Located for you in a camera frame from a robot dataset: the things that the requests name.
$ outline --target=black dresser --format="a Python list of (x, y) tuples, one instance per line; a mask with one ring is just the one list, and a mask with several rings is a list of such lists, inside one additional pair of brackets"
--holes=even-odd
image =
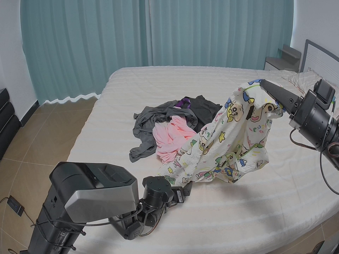
[(9, 100), (10, 96), (7, 89), (0, 90), (0, 159), (2, 159), (21, 126)]

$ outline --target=yellow star print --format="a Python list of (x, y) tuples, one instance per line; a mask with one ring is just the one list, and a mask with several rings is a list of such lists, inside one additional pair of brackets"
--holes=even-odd
[(221, 132), (219, 135), (219, 142), (221, 143), (223, 140), (225, 140), (225, 133)]

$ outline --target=black garment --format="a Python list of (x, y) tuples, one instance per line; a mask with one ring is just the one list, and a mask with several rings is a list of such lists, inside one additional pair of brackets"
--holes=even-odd
[(141, 139), (141, 144), (129, 151), (129, 159), (132, 163), (155, 153), (157, 144), (153, 136), (153, 128), (156, 122), (170, 121), (171, 116), (181, 116), (186, 117), (187, 126), (190, 128), (193, 129), (197, 125), (198, 120), (193, 111), (187, 108), (174, 108), (177, 103), (178, 101), (174, 100), (157, 107), (146, 106), (140, 114), (134, 114), (136, 121), (133, 134)]
[[(198, 118), (198, 124), (194, 128), (197, 133), (199, 133), (201, 128), (207, 123), (211, 123), (222, 108), (222, 105), (206, 100), (203, 95), (200, 95), (197, 98), (190, 98), (187, 96), (185, 98), (189, 98), (189, 101), (191, 102), (190, 110), (192, 110)], [(185, 102), (181, 108), (187, 108), (188, 105), (189, 104)]]

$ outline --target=tiled floor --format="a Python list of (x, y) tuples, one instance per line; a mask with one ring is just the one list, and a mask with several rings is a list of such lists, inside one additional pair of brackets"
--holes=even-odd
[[(96, 98), (76, 103), (44, 104), (21, 128), (0, 162), (0, 199), (12, 195), (35, 220), (50, 187), (49, 173), (59, 161), (68, 158)], [(33, 232), (31, 222), (0, 204), (0, 254), (11, 248), (27, 249)], [(339, 230), (339, 214), (333, 216), (291, 244), (269, 254), (306, 254)]]

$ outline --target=cartoon print garment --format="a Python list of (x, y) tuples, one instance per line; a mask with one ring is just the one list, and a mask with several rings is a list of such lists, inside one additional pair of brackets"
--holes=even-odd
[(181, 147), (174, 161), (163, 164), (158, 175), (172, 186), (214, 178), (234, 183), (267, 164), (265, 144), (272, 120), (284, 110), (260, 81), (239, 86), (214, 120)]

